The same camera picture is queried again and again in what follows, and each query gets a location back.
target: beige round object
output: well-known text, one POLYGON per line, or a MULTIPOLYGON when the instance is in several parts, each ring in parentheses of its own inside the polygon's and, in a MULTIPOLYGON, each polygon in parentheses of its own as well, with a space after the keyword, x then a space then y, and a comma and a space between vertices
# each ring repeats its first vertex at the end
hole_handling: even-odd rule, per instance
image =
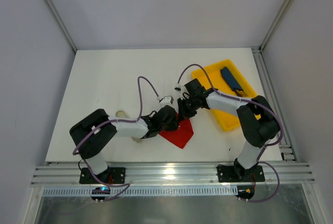
MULTIPOLYGON (((126 114, 126 112, 120 110, 116 112, 116 117, 120 117, 120 118, 129 118, 129 116, 126 114)), ((132 140, 139 143, 142 141, 142 139, 137 138, 137 137, 132 137, 132 140)))

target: gray floor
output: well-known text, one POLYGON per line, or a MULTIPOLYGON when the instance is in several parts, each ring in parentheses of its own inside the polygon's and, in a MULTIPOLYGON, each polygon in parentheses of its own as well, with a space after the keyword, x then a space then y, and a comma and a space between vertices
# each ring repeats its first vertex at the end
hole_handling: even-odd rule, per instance
MULTIPOLYGON (((269 196, 275 186, 257 186, 253 199, 269 196)), ((82 197, 45 197, 38 224, 196 224, 313 223, 301 185, 282 185, 266 203, 245 203, 235 196, 126 197, 103 204, 82 197), (70 215, 60 213, 75 211, 70 215)))

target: yellow tray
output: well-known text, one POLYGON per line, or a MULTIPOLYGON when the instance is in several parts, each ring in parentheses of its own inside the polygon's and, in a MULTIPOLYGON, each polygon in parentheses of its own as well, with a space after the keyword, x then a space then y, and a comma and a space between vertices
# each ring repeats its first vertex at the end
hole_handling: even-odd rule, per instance
MULTIPOLYGON (((215 88, 224 93, 236 96, 236 93, 234 93, 231 90, 231 88, 222 78, 220 70, 223 69, 224 67, 227 67, 230 70, 231 74, 234 76, 239 85, 242 87, 247 97, 254 98, 255 96, 257 96, 257 94, 249 85, 249 83, 245 80, 242 74, 237 70, 235 65, 229 59, 223 60, 215 64, 211 64, 204 68, 207 71, 209 78, 211 79, 213 86, 215 88)), ((201 69, 193 71, 191 75, 192 78, 197 78, 199 82, 205 87, 205 89, 211 88, 205 74, 201 69)), ((218 124, 222 127, 224 131, 233 130, 238 126, 240 126, 240 122, 237 117, 219 110, 212 110, 212 112, 218 124)))

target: gray wall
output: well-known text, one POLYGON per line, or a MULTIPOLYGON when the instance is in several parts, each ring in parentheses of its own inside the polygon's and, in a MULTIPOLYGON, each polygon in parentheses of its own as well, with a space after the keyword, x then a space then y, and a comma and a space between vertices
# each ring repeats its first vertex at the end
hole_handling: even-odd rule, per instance
POLYGON ((333 0, 295 0, 265 51, 302 161, 333 209, 333 0))
POLYGON ((21 221, 74 60, 43 0, 0 0, 0 219, 21 221))
POLYGON ((260 45, 283 0, 53 0, 78 49, 260 45))

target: dark blue object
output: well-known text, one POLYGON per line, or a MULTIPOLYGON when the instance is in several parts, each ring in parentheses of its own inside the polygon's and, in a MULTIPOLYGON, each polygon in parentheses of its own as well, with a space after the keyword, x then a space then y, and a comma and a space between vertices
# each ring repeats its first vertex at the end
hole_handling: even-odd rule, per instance
POLYGON ((221 75, 224 81, 228 84, 232 91, 238 94, 237 91, 243 91, 242 87, 239 85, 237 80, 234 78, 232 73, 229 71, 227 67, 221 70, 221 75))

